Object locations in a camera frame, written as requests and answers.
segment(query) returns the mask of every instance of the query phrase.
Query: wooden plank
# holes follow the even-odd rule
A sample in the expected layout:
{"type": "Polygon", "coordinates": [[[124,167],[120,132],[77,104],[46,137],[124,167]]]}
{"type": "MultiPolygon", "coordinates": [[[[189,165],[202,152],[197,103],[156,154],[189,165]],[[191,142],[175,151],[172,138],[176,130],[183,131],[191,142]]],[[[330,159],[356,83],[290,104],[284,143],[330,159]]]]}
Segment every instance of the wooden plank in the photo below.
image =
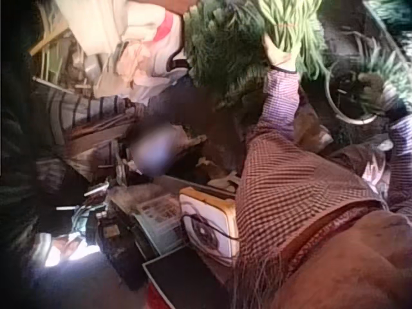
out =
{"type": "Polygon", "coordinates": [[[69,28],[69,23],[64,18],[54,27],[53,31],[50,32],[46,37],[38,42],[31,50],[30,55],[33,57],[37,52],[42,50],[47,44],[52,42],[56,37],[65,32],[69,28]]]}
{"type": "Polygon", "coordinates": [[[72,140],[66,144],[66,155],[72,158],[84,151],[94,148],[95,146],[121,137],[131,124],[111,127],[96,133],[72,140]]]}

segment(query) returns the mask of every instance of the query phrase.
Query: person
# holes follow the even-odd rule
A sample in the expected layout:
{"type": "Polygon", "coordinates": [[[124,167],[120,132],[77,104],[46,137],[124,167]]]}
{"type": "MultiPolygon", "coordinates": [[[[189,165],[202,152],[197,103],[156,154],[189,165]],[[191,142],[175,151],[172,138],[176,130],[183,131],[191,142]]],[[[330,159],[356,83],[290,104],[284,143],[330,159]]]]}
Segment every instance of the person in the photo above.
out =
{"type": "Polygon", "coordinates": [[[232,307],[412,308],[412,115],[380,99],[394,144],[385,201],[361,178],[365,168],[382,176],[376,152],[350,146],[327,160],[293,144],[300,47],[283,53],[267,35],[264,45],[272,70],[236,195],[232,307]]]}

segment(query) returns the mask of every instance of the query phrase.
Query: white box fan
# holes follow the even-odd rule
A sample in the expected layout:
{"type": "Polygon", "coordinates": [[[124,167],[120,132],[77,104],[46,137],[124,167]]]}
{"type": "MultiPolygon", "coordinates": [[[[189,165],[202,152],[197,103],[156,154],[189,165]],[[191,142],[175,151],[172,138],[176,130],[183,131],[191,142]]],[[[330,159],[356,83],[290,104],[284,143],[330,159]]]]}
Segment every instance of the white box fan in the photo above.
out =
{"type": "Polygon", "coordinates": [[[199,192],[180,191],[182,218],[191,243],[216,261],[232,266],[239,251],[234,200],[199,192]]]}

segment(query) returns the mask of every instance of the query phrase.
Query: brown pants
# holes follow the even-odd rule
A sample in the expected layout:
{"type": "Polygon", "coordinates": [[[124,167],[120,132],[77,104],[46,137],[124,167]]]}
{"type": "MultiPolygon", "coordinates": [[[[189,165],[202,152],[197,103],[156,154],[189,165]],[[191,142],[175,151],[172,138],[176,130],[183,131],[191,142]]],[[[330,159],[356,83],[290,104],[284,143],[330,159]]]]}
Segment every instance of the brown pants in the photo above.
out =
{"type": "Polygon", "coordinates": [[[332,153],[328,159],[362,177],[376,193],[386,197],[390,170],[386,162],[383,143],[387,135],[377,135],[359,145],[349,145],[332,153]]]}

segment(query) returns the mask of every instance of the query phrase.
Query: glove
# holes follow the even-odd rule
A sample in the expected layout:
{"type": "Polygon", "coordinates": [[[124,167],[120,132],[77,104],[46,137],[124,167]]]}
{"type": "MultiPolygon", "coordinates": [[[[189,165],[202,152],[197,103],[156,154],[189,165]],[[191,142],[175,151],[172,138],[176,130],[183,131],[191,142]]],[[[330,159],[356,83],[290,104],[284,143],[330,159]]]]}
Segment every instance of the glove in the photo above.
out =
{"type": "Polygon", "coordinates": [[[267,33],[263,36],[263,47],[271,65],[286,71],[296,71],[296,58],[301,50],[301,43],[290,53],[285,53],[275,46],[267,33]]]}
{"type": "Polygon", "coordinates": [[[407,116],[406,107],[390,82],[384,82],[377,73],[361,73],[358,80],[366,85],[362,97],[377,111],[382,111],[392,122],[407,116]]]}

